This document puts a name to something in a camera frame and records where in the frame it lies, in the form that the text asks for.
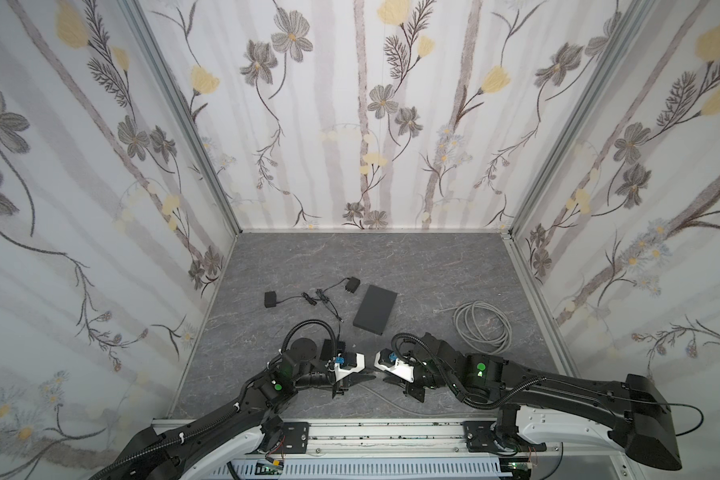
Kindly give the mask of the black power adapter with plug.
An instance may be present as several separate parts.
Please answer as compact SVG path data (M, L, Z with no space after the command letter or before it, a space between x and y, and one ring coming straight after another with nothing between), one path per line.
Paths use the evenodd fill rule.
M315 306L318 303L317 299L315 297L311 296L310 294L308 294L307 292L302 292L297 295L291 295L291 296L288 296L285 298L280 298L277 295L276 291L267 291L264 293L264 306L266 308L275 308L278 305L281 305L288 301L297 300L297 299L305 300L307 303L309 303L312 306Z

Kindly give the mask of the black ribbed network switch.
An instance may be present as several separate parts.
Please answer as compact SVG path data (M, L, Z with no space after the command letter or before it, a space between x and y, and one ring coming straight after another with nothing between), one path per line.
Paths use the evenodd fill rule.
M345 346L346 343L342 340L338 340L336 342L336 346L333 346L333 343L330 339L325 339L321 347L319 358L322 361L327 362L337 356L341 356L344 352Z

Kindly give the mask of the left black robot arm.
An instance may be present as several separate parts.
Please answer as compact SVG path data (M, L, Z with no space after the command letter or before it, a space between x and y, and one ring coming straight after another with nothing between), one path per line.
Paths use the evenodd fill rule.
M319 389L337 396L374 378L365 356L341 349L327 322L302 321L286 334L279 353L246 380L229 403L163 433L145 428L92 477L188 479L206 468L214 453L238 440L245 453L269 452L284 436L280 414L300 391Z

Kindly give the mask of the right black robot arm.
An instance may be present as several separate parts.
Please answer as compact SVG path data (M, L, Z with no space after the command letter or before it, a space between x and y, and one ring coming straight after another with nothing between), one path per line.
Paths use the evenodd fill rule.
M665 471L682 468L674 403L651 380L630 374L623 381L595 381L545 372L496 355L463 354L431 334L393 336L375 367L424 401L445 388L472 409L497 410L517 421L522 407L554 410L605 427L606 441L631 460Z

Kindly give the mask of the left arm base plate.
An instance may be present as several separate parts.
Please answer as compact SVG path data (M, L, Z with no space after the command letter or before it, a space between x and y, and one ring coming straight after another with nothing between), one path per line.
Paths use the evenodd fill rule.
M267 453L278 455L305 454L309 441L309 422L285 422L277 431L276 442Z

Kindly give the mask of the aluminium mounting rail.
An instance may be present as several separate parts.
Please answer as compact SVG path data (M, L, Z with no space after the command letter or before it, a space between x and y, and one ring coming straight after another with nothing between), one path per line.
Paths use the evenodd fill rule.
M467 450L462 423L494 421L491 418L419 418L292 420L309 422L306 457L454 456L478 454ZM545 443L549 450L609 455L622 448L610 440L607 428L591 420L553 410L521 408L516 413L519 434L532 443Z

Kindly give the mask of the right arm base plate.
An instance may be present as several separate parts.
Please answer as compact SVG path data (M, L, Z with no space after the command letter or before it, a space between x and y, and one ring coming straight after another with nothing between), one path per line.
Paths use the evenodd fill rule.
M470 453L491 453L515 456L521 453L546 452L545 443L532 443L519 434L515 425L494 421L465 421L462 423L467 450Z

